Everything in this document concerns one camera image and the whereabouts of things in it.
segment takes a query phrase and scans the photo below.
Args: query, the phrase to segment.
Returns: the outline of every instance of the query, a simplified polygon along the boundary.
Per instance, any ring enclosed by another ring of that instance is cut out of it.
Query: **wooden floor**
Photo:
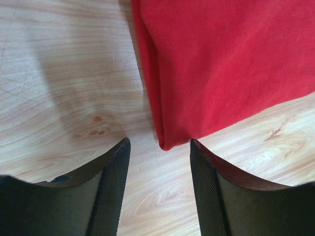
[[[0,174],[52,180],[128,136],[118,235],[200,235],[189,146],[158,147],[129,2],[0,0]],[[315,93],[201,142],[259,177],[315,180]]]

